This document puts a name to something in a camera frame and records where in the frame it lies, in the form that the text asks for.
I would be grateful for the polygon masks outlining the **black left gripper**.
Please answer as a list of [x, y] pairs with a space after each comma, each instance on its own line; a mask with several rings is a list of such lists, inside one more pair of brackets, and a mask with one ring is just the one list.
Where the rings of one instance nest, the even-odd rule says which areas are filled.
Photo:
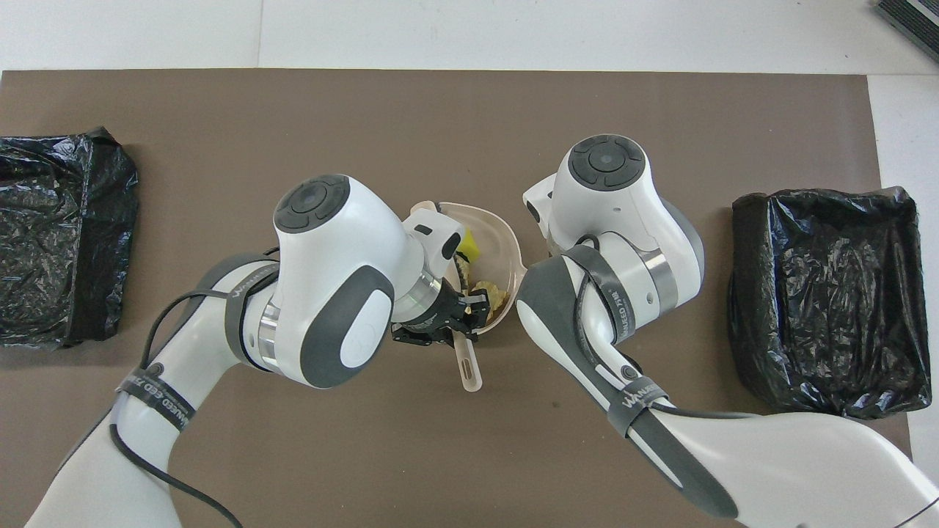
[[457, 293], [450, 283], [442, 283], [436, 300], [415, 320], [395, 322], [392, 340], [412, 345], [443, 343], [455, 345], [455, 334], [470, 334], [486, 326], [491, 313], [486, 288], [472, 290], [466, 296]]

